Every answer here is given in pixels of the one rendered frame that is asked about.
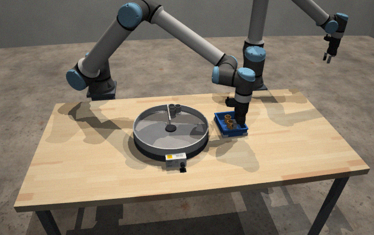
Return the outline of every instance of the round tray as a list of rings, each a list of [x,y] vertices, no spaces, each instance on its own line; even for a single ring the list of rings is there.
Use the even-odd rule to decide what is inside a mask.
[[[145,156],[165,162],[165,155],[186,153],[187,159],[199,154],[209,139],[209,124],[199,111],[181,105],[181,111],[171,117],[176,130],[166,130],[169,123],[167,105],[143,111],[133,123],[133,138],[137,149]]]

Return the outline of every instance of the table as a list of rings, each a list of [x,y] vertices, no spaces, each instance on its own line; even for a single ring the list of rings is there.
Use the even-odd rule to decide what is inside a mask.
[[[319,234],[348,178],[369,166],[297,89],[254,91],[247,136],[222,138],[214,113],[231,111],[213,93],[56,104],[14,204],[60,231],[50,210],[227,193],[335,179],[310,235]],[[147,108],[181,104],[209,122],[204,150],[187,172],[143,156],[133,121]]]

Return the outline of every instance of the gray tube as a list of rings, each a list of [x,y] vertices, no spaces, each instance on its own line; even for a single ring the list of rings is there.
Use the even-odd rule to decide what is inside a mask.
[[[314,1],[312,0],[292,0],[300,9],[302,9],[310,18],[312,18],[317,25],[324,24],[329,15],[322,10]]]
[[[216,65],[224,55],[210,42],[165,12],[162,6],[155,12],[151,24],[157,24],[213,65]]]
[[[264,43],[262,34],[264,32],[265,17],[267,16],[268,0],[253,0],[251,21],[249,23],[247,43],[261,45]]]
[[[92,77],[91,74],[98,74],[100,67],[104,65],[131,32],[124,29],[115,19],[87,57],[84,58],[81,63],[82,68],[80,64],[78,65],[80,71],[88,77]]]

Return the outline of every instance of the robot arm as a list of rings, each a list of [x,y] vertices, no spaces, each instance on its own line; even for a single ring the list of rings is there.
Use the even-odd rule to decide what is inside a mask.
[[[298,7],[300,7],[307,15],[310,16],[317,26],[325,30],[326,35],[323,39],[329,42],[329,47],[323,56],[327,63],[330,63],[331,57],[336,56],[341,38],[344,36],[345,28],[348,22],[348,16],[343,13],[336,13],[335,15],[328,15],[323,11],[313,0],[292,0]]]
[[[238,61],[233,56],[227,56],[221,52],[153,1],[134,0],[124,4],[119,9],[117,19],[112,22],[93,49],[85,58],[81,58],[73,69],[67,72],[66,78],[71,87],[76,90],[83,90],[89,86],[90,91],[90,86],[97,84],[95,88],[101,88],[99,84],[111,81],[109,57],[144,20],[151,24],[157,24],[215,65],[212,82],[236,87],[234,100],[229,103],[226,102],[226,104],[229,107],[235,107],[237,123],[244,124],[252,97],[252,87],[255,81],[254,71],[249,68],[237,70]],[[108,83],[108,85],[101,90],[114,88],[111,83]]]

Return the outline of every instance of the black metal table leg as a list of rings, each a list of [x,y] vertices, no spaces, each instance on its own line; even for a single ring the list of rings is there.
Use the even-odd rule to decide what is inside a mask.
[[[36,211],[36,215],[41,221],[47,235],[61,235],[51,211]]]
[[[316,219],[313,222],[311,229],[309,230],[308,235],[319,235],[326,223],[326,220],[332,212],[333,207],[338,201],[338,198],[341,195],[341,192],[344,189],[348,179],[349,177],[335,179],[325,201],[323,202],[322,207],[320,208],[319,213],[316,216]]]

